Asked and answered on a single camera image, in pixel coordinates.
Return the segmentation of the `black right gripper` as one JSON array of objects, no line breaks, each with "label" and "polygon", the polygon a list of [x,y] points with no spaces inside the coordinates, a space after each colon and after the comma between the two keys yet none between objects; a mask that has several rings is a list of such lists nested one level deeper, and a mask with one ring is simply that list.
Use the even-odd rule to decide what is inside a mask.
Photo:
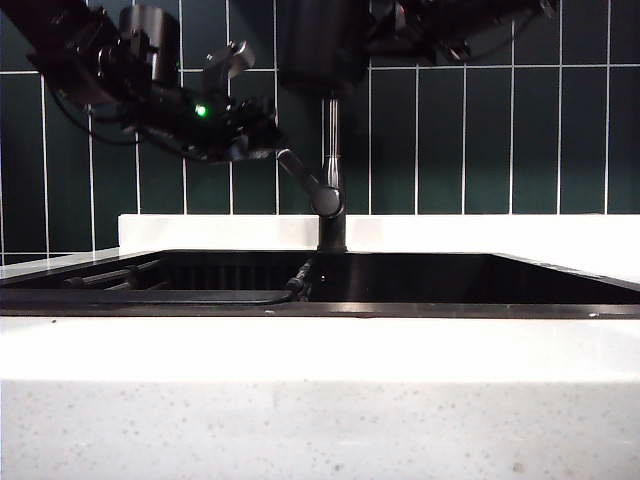
[{"label": "black right gripper", "polygon": [[470,59],[468,42],[456,32],[444,1],[373,1],[366,32],[368,54],[401,54],[420,64]]}]

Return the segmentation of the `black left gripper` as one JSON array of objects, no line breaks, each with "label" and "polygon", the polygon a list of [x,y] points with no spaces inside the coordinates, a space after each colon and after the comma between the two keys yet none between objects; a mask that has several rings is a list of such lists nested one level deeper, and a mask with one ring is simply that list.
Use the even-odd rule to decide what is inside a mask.
[{"label": "black left gripper", "polygon": [[271,97],[229,97],[219,89],[200,92],[151,85],[144,101],[144,140],[184,159],[203,163],[261,160],[281,146],[277,137],[234,133],[278,132]]}]

